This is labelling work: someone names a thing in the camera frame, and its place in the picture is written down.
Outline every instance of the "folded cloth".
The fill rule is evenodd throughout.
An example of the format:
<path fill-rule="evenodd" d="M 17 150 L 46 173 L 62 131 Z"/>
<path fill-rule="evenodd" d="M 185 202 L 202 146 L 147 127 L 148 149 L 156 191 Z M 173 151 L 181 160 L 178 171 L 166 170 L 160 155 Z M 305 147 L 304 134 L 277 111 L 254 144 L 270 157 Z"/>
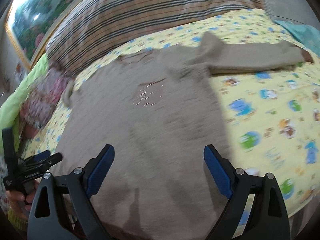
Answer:
<path fill-rule="evenodd" d="M 63 104 L 66 107 L 71 107 L 72 102 L 70 101 L 70 96 L 72 95 L 74 85 L 75 85 L 74 80 L 70 80 L 66 89 L 64 90 L 64 92 L 61 95 Z"/>
<path fill-rule="evenodd" d="M 204 163 L 204 147 L 213 144 L 230 159 L 208 68 L 262 71 L 300 61 L 301 50 L 290 43 L 228 45 L 210 33 L 198 48 L 120 56 L 72 94 L 56 148 L 64 160 L 51 172 L 69 174 L 112 144 L 115 160 L 91 198 L 109 233 L 125 240 L 205 239 L 227 200 Z"/>

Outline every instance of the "striped pillow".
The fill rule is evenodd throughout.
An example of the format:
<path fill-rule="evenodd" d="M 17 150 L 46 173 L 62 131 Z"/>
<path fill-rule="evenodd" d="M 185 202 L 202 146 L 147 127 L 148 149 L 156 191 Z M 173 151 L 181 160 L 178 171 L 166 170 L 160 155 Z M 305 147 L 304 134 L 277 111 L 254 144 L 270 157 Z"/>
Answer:
<path fill-rule="evenodd" d="M 262 8 L 261 0 L 83 0 L 46 46 L 49 61 L 78 74 L 134 38 L 224 12 Z"/>

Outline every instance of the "yellow bedsheet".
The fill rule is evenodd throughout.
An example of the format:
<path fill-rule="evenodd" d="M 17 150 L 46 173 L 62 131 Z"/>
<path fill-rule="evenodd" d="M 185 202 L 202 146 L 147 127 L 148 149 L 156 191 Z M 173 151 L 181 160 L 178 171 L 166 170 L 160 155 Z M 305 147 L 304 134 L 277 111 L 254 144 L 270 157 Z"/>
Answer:
<path fill-rule="evenodd" d="M 277 43 L 284 39 L 303 47 L 281 26 L 273 24 L 263 10 L 232 11 L 129 41 L 84 70 L 76 79 L 75 89 L 120 54 L 177 43 L 198 46 L 206 31 L 227 43 Z M 314 64 L 293 66 L 288 71 L 211 78 L 223 108 L 232 164 L 250 174 L 274 173 L 289 216 L 319 192 L 320 64 L 316 55 L 311 55 Z M 70 113 L 71 109 L 59 102 L 48 125 L 27 145 L 25 155 L 47 149 L 54 152 Z M 245 223 L 249 209 L 240 224 Z"/>

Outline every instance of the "blue gripper pad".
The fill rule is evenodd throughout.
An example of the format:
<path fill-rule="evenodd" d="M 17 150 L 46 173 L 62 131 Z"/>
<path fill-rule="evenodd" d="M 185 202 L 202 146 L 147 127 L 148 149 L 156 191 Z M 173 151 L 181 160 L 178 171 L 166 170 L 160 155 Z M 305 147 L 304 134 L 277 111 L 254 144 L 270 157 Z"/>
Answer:
<path fill-rule="evenodd" d="M 231 198 L 233 192 L 231 190 L 231 182 L 229 176 L 221 166 L 220 162 L 214 156 L 209 147 L 204 148 L 204 161 L 207 164 L 211 175 L 216 182 L 218 189 L 222 195 L 225 195 L 228 199 Z"/>
<path fill-rule="evenodd" d="M 98 193 L 114 159 L 115 149 L 110 145 L 88 178 L 87 190 L 85 192 L 88 198 Z"/>
<path fill-rule="evenodd" d="M 33 160 L 34 160 L 35 162 L 39 162 L 39 161 L 42 161 L 42 160 L 50 157 L 50 155 L 51 155 L 50 151 L 46 150 L 46 151 L 44 151 L 44 152 L 41 152 L 41 153 L 35 155 L 35 156 L 33 157 Z"/>

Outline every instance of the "bolt head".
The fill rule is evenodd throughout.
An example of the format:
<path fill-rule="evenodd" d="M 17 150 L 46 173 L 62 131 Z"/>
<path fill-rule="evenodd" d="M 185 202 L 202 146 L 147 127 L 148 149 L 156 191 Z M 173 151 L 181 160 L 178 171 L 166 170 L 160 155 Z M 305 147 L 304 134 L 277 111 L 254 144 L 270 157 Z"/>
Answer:
<path fill-rule="evenodd" d="M 275 176 L 274 176 L 271 172 L 269 172 L 269 173 L 267 174 L 267 177 L 268 177 L 269 179 L 274 179 L 274 178 L 275 178 Z"/>
<path fill-rule="evenodd" d="M 51 177 L 51 173 L 50 172 L 46 172 L 45 174 L 43 174 L 43 178 L 44 179 L 48 179 Z"/>
<path fill-rule="evenodd" d="M 237 169 L 236 169 L 236 173 L 237 173 L 238 175 L 243 175 L 243 174 L 244 174 L 244 170 L 241 169 L 241 168 L 237 168 Z"/>
<path fill-rule="evenodd" d="M 74 173 L 74 174 L 80 174 L 82 171 L 83 171 L 82 168 L 75 168 L 74 171 L 73 171 L 73 173 Z"/>

